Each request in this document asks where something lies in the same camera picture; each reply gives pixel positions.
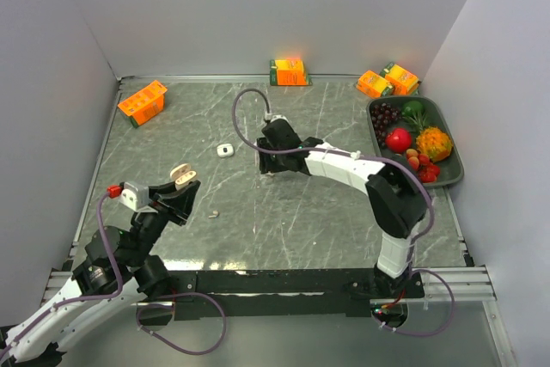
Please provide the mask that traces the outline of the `white earbud charging case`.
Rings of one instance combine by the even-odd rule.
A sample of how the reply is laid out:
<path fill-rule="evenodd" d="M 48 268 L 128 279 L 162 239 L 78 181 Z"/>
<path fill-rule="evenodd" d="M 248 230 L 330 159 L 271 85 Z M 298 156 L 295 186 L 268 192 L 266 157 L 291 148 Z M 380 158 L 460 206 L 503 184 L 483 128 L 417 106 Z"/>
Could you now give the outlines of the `white earbud charging case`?
<path fill-rule="evenodd" d="M 235 150 L 232 144 L 220 144 L 217 146 L 217 155 L 220 158 L 232 157 Z"/>

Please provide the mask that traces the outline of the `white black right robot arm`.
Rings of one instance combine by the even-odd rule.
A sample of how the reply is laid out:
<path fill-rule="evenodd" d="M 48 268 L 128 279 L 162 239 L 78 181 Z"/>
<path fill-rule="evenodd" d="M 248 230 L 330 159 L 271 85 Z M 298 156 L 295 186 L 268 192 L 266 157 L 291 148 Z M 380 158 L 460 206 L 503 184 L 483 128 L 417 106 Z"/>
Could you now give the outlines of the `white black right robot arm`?
<path fill-rule="evenodd" d="M 344 151 L 319 138 L 302 140 L 285 118 L 267 123 L 256 144 L 260 172 L 292 171 L 337 181 L 364 193 L 382 230 L 375 269 L 376 289 L 394 297 L 406 284 L 419 224 L 431 207 L 412 170 L 397 159 L 366 157 Z"/>

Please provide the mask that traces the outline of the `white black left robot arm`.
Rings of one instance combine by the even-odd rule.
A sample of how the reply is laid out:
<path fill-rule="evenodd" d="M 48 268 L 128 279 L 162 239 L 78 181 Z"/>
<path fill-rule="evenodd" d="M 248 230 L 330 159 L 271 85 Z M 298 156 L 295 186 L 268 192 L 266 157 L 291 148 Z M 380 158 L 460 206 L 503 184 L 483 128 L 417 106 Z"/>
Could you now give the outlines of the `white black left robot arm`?
<path fill-rule="evenodd" d="M 162 259 L 151 254 L 168 223 L 186 224 L 200 188 L 199 180 L 139 186 L 110 186 L 100 200 L 136 202 L 128 230 L 106 226 L 95 210 L 98 230 L 86 245 L 83 262 L 61 289 L 18 325 L 1 329 L 3 366 L 55 366 L 65 353 L 61 338 L 69 338 L 107 318 L 107 311 L 142 299 L 168 294 L 171 277 Z"/>

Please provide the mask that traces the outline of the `beige earbud charging case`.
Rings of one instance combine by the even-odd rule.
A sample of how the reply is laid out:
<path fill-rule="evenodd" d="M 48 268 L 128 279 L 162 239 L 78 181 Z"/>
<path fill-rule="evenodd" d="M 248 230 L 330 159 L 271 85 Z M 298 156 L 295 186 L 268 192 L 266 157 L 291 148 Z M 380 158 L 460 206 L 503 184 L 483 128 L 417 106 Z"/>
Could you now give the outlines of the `beige earbud charging case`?
<path fill-rule="evenodd" d="M 198 179 L 198 173 L 192 169 L 189 163 L 183 163 L 170 172 L 170 179 L 177 190 L 186 187 L 191 182 Z"/>

